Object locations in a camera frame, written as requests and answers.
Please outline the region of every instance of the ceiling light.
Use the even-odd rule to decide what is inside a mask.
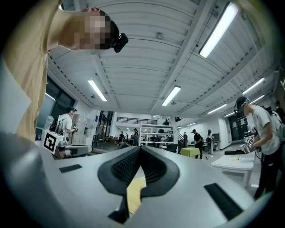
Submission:
[[[254,102],[257,102],[259,101],[260,99],[262,99],[264,97],[264,95],[260,96],[259,98],[255,99],[253,102],[250,102],[251,104],[254,103]]]
[[[213,112],[215,112],[215,111],[217,111],[217,110],[219,110],[219,109],[225,107],[226,105],[227,105],[227,104],[224,104],[224,105],[222,105],[221,107],[218,107],[218,108],[214,109],[213,111],[208,112],[208,114],[211,114],[211,113],[213,113]]]
[[[211,33],[210,37],[206,40],[206,43],[202,46],[199,54],[204,58],[207,58],[214,47],[217,45],[219,40],[222,38],[225,31],[230,26],[231,22],[235,18],[238,12],[238,8],[233,4],[229,3],[226,6],[222,16],[220,17],[218,24],[215,26],[213,32]]]
[[[255,83],[254,85],[252,85],[251,87],[249,87],[246,91],[244,91],[242,94],[246,94],[248,91],[252,90],[255,86],[257,86],[258,84],[260,84],[262,81],[264,80],[264,77],[261,78],[257,83]]]
[[[227,114],[227,115],[225,115],[225,117],[234,115],[234,113],[235,113],[235,112],[232,112],[232,113],[230,113],[230,114]]]
[[[49,98],[51,98],[51,99],[53,99],[54,101],[55,101],[55,99],[52,97],[52,96],[50,96],[50,95],[48,95],[47,93],[45,93]]]
[[[172,92],[168,95],[166,100],[162,103],[162,106],[168,105],[168,103],[175,97],[175,95],[181,90],[181,87],[179,86],[174,86]]]
[[[101,93],[99,88],[95,85],[95,82],[93,80],[88,81],[89,84],[92,86],[92,88],[95,90],[95,92],[99,95],[99,97],[102,99],[102,101],[106,102],[107,99],[104,97],[104,95]]]

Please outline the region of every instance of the ceiling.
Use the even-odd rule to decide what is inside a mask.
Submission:
[[[281,54],[240,10],[207,58],[199,55],[227,0],[65,0],[65,10],[96,6],[115,21],[129,42],[120,53],[90,54],[63,47],[49,54],[49,69],[91,108],[141,114],[200,118],[227,114],[241,92],[250,99],[269,96],[277,85]],[[103,102],[91,88],[94,80]],[[181,91],[162,106],[174,86]]]

